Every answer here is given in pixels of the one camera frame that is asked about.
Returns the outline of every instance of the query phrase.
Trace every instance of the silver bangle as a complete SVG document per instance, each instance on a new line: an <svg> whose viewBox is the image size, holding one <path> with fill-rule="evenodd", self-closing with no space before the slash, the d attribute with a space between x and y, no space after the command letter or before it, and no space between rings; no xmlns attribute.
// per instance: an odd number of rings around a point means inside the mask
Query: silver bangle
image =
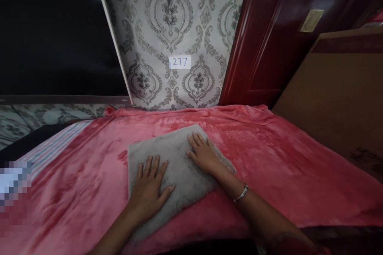
<svg viewBox="0 0 383 255"><path fill-rule="evenodd" d="M234 199L234 202L237 203L238 200L240 200L242 197L244 197L248 189L249 189L249 187L245 183L245 189L243 190L242 194L237 199Z"/></svg>

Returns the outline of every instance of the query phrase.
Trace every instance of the bed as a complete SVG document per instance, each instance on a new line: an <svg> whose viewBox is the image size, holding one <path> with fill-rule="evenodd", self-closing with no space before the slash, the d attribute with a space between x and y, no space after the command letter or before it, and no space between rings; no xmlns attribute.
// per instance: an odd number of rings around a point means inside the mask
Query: bed
<svg viewBox="0 0 383 255"><path fill-rule="evenodd" d="M298 227L383 226L383 185L266 106L107 108L105 115L65 128L18 160L31 162L32 191L1 212L4 253L89 251L127 203L128 145L193 124L249 187ZM249 236L245 220L217 189L123 253L156 254L190 242Z"/></svg>

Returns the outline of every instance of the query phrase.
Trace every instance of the wallpaper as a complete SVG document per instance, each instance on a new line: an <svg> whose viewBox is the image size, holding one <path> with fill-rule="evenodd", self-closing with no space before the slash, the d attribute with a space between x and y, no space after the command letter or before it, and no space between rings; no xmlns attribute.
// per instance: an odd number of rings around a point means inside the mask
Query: wallpaper
<svg viewBox="0 0 383 255"><path fill-rule="evenodd" d="M119 109L128 105L0 105L0 150L43 125L63 124L69 120L91 120L103 117L107 106Z"/></svg>
<svg viewBox="0 0 383 255"><path fill-rule="evenodd" d="M243 0L106 0L133 101L148 110L218 103ZM191 69L169 69L171 55Z"/></svg>

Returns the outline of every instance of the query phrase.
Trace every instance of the tv screen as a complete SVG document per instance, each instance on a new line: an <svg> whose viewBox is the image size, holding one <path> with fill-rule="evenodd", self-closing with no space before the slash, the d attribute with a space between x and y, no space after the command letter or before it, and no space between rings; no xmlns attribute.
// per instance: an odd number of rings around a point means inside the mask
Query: tv screen
<svg viewBox="0 0 383 255"><path fill-rule="evenodd" d="M101 0L2 0L0 95L128 96Z"/></svg>

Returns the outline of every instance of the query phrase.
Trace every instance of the brown cardboard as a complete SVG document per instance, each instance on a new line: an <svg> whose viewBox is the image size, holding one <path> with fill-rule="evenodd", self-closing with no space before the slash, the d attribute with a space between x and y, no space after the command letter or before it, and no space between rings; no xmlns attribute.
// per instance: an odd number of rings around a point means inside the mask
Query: brown cardboard
<svg viewBox="0 0 383 255"><path fill-rule="evenodd" d="M321 34L272 111L383 182L383 29Z"/></svg>

